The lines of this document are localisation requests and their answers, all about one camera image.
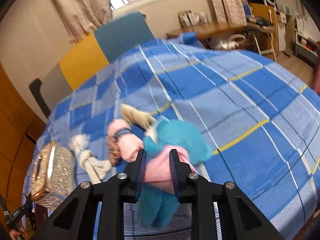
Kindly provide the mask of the white towel blue band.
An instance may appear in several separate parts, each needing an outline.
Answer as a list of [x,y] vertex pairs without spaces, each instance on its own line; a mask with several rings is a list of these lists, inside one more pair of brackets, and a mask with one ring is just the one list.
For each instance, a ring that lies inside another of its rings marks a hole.
[[80,167],[87,172],[92,184],[99,184],[113,165],[108,159],[97,159],[88,149],[90,138],[87,134],[74,135],[69,142],[69,148],[74,152]]

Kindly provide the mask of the blue plush toy pink shirt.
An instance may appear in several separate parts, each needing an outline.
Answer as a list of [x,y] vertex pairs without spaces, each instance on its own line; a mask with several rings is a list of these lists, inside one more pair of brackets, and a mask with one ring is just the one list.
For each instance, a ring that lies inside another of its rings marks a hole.
[[143,138],[146,162],[144,183],[137,204],[140,226],[163,228],[179,207],[171,176],[170,152],[196,172],[195,165],[207,161],[213,149],[192,124],[160,116]]

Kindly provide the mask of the pink towel navy band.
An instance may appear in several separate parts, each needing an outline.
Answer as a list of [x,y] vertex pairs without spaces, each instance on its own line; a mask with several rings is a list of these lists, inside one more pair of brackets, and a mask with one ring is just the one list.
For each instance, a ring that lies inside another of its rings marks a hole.
[[130,125],[123,119],[114,119],[108,126],[107,137],[112,135],[120,148],[121,159],[126,162],[136,160],[138,152],[143,149],[143,142],[132,133]]

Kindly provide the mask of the brown hair scrunchie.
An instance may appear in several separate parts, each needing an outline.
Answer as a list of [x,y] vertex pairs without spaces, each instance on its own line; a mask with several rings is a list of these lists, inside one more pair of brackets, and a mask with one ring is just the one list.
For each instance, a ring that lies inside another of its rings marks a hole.
[[121,159],[120,148],[114,136],[107,137],[108,159],[113,166],[116,166]]

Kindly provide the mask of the gold ornate tissue box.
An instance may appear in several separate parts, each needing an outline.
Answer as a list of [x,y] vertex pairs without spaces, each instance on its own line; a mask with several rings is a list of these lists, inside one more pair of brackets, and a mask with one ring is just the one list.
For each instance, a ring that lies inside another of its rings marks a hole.
[[74,155],[52,140],[37,154],[31,174],[31,200],[54,211],[75,189]]

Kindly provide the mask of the beige rolled towel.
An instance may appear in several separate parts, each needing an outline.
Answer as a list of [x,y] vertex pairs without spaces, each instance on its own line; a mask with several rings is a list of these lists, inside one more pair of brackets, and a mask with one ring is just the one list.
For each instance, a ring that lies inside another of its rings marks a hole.
[[149,129],[156,121],[150,113],[137,110],[135,107],[122,103],[120,105],[122,117],[128,123],[138,125],[144,130]]

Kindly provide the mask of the blue plaid bed cover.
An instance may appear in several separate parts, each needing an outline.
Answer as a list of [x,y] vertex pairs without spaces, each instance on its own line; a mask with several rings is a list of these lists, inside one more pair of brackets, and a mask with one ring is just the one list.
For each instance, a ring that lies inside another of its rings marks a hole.
[[193,124],[213,150],[197,172],[234,182],[285,239],[319,206],[319,96],[276,62],[206,50],[193,34],[139,44],[53,108],[35,151],[85,133],[106,159],[107,126],[121,103]]

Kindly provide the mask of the grey yellow teal headboard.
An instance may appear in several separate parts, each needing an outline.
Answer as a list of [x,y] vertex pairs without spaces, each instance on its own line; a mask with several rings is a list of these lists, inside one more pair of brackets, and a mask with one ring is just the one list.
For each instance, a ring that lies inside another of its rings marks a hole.
[[53,109],[65,96],[78,89],[96,72],[133,46],[154,39],[144,15],[130,12],[86,36],[74,45],[41,80],[47,106]]

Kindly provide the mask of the wooden desk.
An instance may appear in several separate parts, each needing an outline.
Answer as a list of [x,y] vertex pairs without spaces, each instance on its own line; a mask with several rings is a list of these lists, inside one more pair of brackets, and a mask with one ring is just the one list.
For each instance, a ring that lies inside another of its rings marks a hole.
[[214,37],[219,34],[240,31],[246,26],[241,24],[230,24],[230,23],[217,23],[210,22],[208,24],[201,24],[192,27],[183,27],[180,29],[172,30],[166,33],[167,38],[175,38],[183,33],[195,33],[199,40],[205,40]]

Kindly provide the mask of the clear desk organizer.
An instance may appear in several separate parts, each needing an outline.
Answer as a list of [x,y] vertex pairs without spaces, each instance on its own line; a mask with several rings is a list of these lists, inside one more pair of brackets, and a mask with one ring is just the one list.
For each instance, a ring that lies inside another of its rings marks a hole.
[[181,27],[193,27],[209,22],[206,13],[192,12],[191,10],[178,12],[178,20]]

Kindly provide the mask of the grey low shelf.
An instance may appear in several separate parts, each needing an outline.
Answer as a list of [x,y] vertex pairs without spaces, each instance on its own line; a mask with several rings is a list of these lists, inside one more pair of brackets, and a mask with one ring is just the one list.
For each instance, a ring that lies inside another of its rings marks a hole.
[[295,30],[295,55],[316,69],[319,60],[318,43]]

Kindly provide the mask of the beige patterned left curtain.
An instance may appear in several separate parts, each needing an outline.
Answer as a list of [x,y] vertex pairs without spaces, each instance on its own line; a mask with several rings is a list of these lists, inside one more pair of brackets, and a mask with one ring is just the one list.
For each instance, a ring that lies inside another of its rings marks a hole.
[[73,43],[110,22],[110,0],[53,0]]

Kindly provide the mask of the beige patterned curtain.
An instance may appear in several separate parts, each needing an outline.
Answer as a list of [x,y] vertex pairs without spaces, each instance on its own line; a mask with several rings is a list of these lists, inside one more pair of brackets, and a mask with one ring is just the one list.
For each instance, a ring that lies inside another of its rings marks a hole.
[[73,43],[110,22],[110,0],[53,0]]
[[211,0],[217,23],[247,25],[241,0]]

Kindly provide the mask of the beige patterned right curtain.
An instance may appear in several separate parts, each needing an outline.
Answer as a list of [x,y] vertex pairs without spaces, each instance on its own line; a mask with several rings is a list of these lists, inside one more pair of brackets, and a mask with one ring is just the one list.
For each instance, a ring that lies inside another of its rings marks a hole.
[[241,0],[211,0],[217,23],[247,25]]

